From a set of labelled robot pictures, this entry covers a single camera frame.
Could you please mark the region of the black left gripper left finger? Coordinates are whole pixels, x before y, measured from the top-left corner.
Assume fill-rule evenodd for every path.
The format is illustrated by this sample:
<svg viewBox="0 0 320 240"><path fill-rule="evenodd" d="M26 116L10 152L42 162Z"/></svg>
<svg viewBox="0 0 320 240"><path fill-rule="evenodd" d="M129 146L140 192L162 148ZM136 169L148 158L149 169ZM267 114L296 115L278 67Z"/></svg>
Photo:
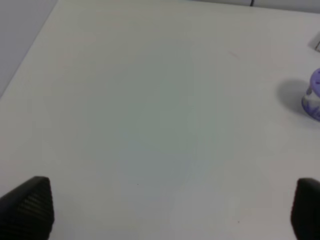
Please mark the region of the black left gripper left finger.
<svg viewBox="0 0 320 240"><path fill-rule="evenodd" d="M2 240L47 240L54 222L48 177L34 176L0 198Z"/></svg>

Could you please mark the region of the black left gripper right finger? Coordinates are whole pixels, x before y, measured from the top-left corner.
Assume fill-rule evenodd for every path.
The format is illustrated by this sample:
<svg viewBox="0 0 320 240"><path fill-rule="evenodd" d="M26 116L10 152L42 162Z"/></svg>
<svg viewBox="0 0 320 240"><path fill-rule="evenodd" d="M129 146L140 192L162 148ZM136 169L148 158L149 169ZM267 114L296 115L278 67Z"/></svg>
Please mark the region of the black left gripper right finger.
<svg viewBox="0 0 320 240"><path fill-rule="evenodd" d="M320 238L320 182L313 178L297 181L290 216L298 240Z"/></svg>

